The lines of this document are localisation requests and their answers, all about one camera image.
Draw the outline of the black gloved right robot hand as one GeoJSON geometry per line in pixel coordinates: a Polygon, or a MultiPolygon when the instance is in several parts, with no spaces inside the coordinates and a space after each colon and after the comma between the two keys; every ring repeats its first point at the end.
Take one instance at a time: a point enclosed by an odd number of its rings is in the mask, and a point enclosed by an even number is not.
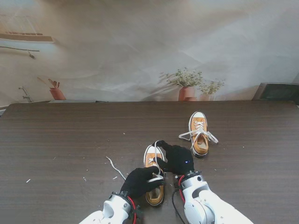
{"type": "Polygon", "coordinates": [[[166,152],[167,162],[157,158],[157,163],[164,172],[171,172],[176,175],[194,172],[193,156],[189,149],[178,145],[169,145],[164,140],[157,141],[156,146],[162,147],[166,152]]]}

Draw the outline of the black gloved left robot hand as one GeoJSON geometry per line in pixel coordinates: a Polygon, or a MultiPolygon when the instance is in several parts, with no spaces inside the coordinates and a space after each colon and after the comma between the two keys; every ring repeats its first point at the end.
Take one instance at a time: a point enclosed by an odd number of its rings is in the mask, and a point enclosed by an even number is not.
{"type": "Polygon", "coordinates": [[[145,193],[158,188],[164,184],[163,180],[148,182],[148,180],[152,179],[153,173],[157,174],[158,172],[159,169],[155,166],[148,168],[136,168],[126,178],[120,193],[124,193],[131,199],[137,199],[145,193]]]}

